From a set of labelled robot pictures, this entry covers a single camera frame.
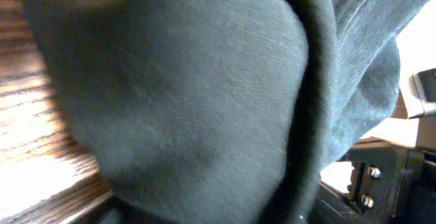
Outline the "black t-shirt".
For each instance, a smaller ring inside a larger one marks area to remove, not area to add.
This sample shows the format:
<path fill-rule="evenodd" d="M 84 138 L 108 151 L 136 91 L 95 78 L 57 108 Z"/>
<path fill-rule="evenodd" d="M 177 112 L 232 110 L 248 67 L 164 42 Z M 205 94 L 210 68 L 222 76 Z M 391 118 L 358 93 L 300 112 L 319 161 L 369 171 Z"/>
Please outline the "black t-shirt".
<path fill-rule="evenodd" d="M 23 0 L 103 223 L 299 223 L 388 118 L 430 0 Z"/>

